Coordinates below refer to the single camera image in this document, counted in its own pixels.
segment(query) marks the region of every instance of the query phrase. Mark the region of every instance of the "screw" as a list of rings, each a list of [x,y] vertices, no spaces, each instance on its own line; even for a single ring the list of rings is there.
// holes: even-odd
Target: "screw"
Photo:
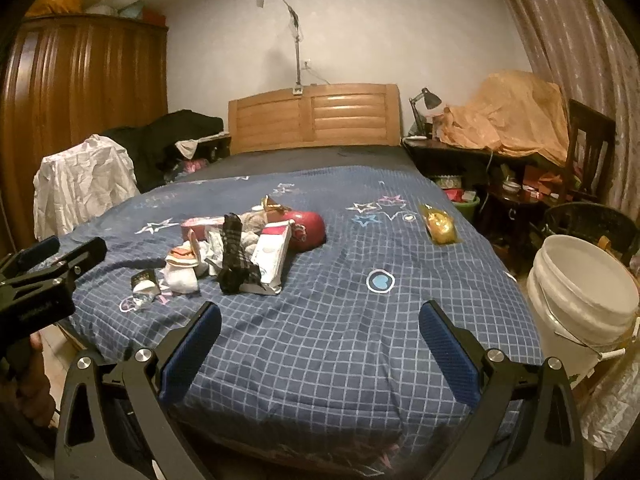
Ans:
[[[501,363],[502,361],[504,361],[504,354],[500,350],[496,350],[495,348],[489,350],[486,353],[486,356],[492,363]]]
[[[141,348],[136,352],[136,361],[140,363],[146,363],[147,361],[149,361],[149,359],[151,359],[152,355],[153,352],[148,348]]]
[[[553,368],[553,370],[559,370],[562,368],[562,361],[557,357],[550,357],[547,363],[549,364],[549,367]]]
[[[80,360],[78,361],[78,368],[80,368],[81,370],[85,370],[89,366],[91,366],[90,357],[81,357]]]

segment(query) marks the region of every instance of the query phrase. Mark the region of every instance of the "brown curtain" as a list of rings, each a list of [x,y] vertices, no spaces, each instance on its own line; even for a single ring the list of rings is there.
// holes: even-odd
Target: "brown curtain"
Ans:
[[[616,120],[607,204],[640,221],[640,63],[602,0],[506,0],[533,72]]]

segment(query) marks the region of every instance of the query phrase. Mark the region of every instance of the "white wall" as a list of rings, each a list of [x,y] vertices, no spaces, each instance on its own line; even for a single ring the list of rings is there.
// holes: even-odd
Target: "white wall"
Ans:
[[[530,70],[502,0],[288,0],[300,16],[302,60],[331,83],[396,83],[407,99],[423,86],[464,104],[490,73]],[[225,119],[228,101],[290,88],[294,42],[280,0],[179,0],[169,26],[169,110]],[[303,72],[303,84],[320,82]]]

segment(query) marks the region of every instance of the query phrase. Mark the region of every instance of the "orange bag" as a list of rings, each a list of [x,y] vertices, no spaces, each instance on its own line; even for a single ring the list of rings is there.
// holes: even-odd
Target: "orange bag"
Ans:
[[[25,16],[82,12],[82,0],[36,0]]]

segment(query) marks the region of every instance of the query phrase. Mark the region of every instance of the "person's hand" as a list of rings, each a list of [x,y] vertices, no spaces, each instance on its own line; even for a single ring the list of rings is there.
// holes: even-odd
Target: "person's hand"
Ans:
[[[40,334],[31,334],[29,340],[29,366],[17,381],[0,384],[0,401],[13,403],[36,426],[48,426],[56,409],[56,401],[49,393],[51,384],[44,373]]]

